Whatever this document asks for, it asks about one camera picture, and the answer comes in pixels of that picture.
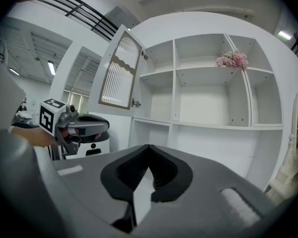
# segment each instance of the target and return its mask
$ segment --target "black padding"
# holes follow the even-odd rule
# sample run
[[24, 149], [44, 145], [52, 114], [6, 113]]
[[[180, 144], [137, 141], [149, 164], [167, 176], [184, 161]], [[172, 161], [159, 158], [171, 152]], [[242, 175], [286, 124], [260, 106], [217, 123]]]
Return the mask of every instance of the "black padding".
[[86, 151], [86, 156], [96, 155], [96, 154], [100, 154], [100, 153], [101, 153], [100, 148], [92, 149], [92, 150]]
[[107, 121], [106, 119], [102, 118], [102, 117], [98, 117], [98, 116], [94, 116], [94, 115], [84, 115], [82, 117], [77, 117], [77, 120], [80, 122], [85, 122], [85, 121], [102, 121], [108, 124], [108, 128], [110, 126], [109, 121]]
[[133, 203], [133, 193], [148, 168], [140, 158], [148, 147], [144, 145], [103, 168], [100, 180], [111, 197]]
[[149, 168], [154, 178], [156, 191], [152, 202], [176, 200], [190, 186], [193, 172], [184, 161], [150, 145]]
[[15, 123], [11, 124], [11, 126], [19, 127], [19, 128], [23, 128], [23, 129], [32, 129], [33, 128], [31, 125], [24, 123], [24, 122], [15, 122]]
[[108, 131], [105, 131], [101, 134], [101, 136], [98, 139], [95, 139], [96, 135], [91, 135], [88, 137], [81, 137], [81, 143], [86, 144], [86, 143], [97, 143], [97, 142], [102, 142], [105, 141], [109, 138], [109, 133]]
[[116, 220], [112, 226], [124, 231], [126, 233], [130, 233], [136, 225], [136, 215], [135, 210], [131, 204], [127, 206], [127, 210], [123, 218]]
[[153, 202], [176, 200], [190, 186], [193, 172], [184, 161], [165, 153], [154, 145], [144, 145], [124, 156], [101, 172], [101, 182], [109, 194], [120, 200], [133, 202], [133, 192], [150, 168], [156, 191]]

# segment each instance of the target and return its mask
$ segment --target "white shelving unit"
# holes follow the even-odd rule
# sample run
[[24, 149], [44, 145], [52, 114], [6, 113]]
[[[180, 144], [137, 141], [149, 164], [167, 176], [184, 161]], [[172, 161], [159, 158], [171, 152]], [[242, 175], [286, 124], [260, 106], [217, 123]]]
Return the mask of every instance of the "white shelving unit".
[[279, 90], [272, 71], [248, 68], [253, 126], [282, 126]]
[[174, 40], [175, 68], [217, 67], [216, 58], [233, 50], [225, 34], [204, 34]]
[[174, 98], [178, 100], [172, 119], [201, 124], [249, 126], [247, 84], [240, 69], [180, 69], [176, 71], [175, 80], [174, 92], [178, 94]]
[[[217, 57], [236, 49], [247, 54], [249, 68], [216, 65]], [[181, 36], [145, 54], [133, 88], [141, 105], [106, 107], [113, 115], [133, 117], [129, 146], [156, 144], [209, 158], [264, 190], [283, 125], [274, 71], [259, 43], [224, 33]]]
[[131, 123], [129, 146], [156, 144], [167, 146], [169, 124], [134, 118]]
[[142, 73], [159, 72], [173, 69], [173, 43], [172, 41], [160, 43], [146, 49], [148, 56], [147, 67]]
[[235, 35], [229, 35], [228, 38], [235, 50], [247, 55], [250, 67], [273, 71], [264, 51], [255, 39]]
[[168, 147], [215, 160], [246, 177], [254, 158], [258, 131], [172, 124]]

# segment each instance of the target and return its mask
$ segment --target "cabinet door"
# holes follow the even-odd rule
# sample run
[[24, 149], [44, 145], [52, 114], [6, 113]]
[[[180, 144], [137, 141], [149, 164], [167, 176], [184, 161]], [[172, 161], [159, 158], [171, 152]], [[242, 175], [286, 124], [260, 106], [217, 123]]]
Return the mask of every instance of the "cabinet door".
[[139, 68], [145, 59], [143, 45], [121, 26], [109, 43], [96, 73], [88, 103], [89, 112], [133, 116], [138, 99]]

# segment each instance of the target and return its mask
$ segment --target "shelf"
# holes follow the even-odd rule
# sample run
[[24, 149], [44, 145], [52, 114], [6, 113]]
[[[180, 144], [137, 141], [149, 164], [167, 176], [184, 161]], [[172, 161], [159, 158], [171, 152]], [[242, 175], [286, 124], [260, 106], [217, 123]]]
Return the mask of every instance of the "shelf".
[[181, 86], [229, 85], [239, 68], [197, 67], [178, 68], [177, 75]]
[[215, 130], [175, 125], [169, 131], [169, 147], [217, 161], [242, 177], [251, 166], [258, 138], [255, 131]]
[[249, 97], [241, 69], [178, 69], [175, 81], [171, 114], [173, 120], [200, 124], [250, 125]]
[[254, 127], [283, 127], [281, 123], [255, 123]]
[[133, 119], [129, 147], [144, 144], [167, 146], [169, 134], [167, 124]]
[[147, 69], [144, 72], [155, 72], [173, 69], [173, 43], [167, 41], [146, 49]]
[[201, 67], [217, 67], [216, 59], [218, 56], [205, 56], [181, 59], [180, 63], [176, 64], [176, 68], [201, 68]]
[[147, 122], [147, 123], [152, 123], [152, 124], [157, 124], [157, 125], [163, 125], [163, 126], [170, 126], [170, 123], [166, 122], [166, 121], [155, 121], [152, 120], [150, 118], [134, 118], [135, 121], [139, 121], [139, 122]]
[[224, 34], [194, 35], [174, 41], [175, 68], [214, 67], [233, 46]]
[[249, 83], [251, 87], [256, 87], [268, 80], [270, 77], [274, 77], [272, 71], [248, 67], [245, 69], [248, 75]]
[[165, 71], [151, 72], [140, 76], [146, 85], [155, 88], [168, 88], [172, 87], [173, 69]]
[[235, 35], [229, 35], [229, 38], [239, 52], [247, 55], [250, 67], [272, 71], [264, 51], [255, 39]]
[[252, 124], [254, 126], [281, 126], [282, 107], [276, 79], [272, 73], [245, 70], [250, 82]]
[[193, 127], [203, 127], [203, 128], [213, 128], [213, 129], [231, 129], [231, 130], [282, 130], [282, 127], [245, 127], [245, 126], [231, 126], [231, 125], [218, 125], [218, 124], [201, 124], [194, 122], [182, 122], [182, 121], [171, 121], [172, 124], [193, 126]]

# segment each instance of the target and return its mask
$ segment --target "robotic arm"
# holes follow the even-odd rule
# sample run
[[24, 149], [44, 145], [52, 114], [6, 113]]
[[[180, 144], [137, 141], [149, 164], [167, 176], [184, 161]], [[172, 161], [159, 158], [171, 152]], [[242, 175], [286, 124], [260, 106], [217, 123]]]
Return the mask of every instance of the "robotic arm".
[[[41, 102], [40, 127], [55, 137], [58, 144], [65, 148], [63, 156], [76, 155], [81, 143], [87, 142], [108, 130], [109, 122], [101, 117], [79, 114], [74, 105], [49, 99]], [[67, 129], [69, 136], [62, 137]]]

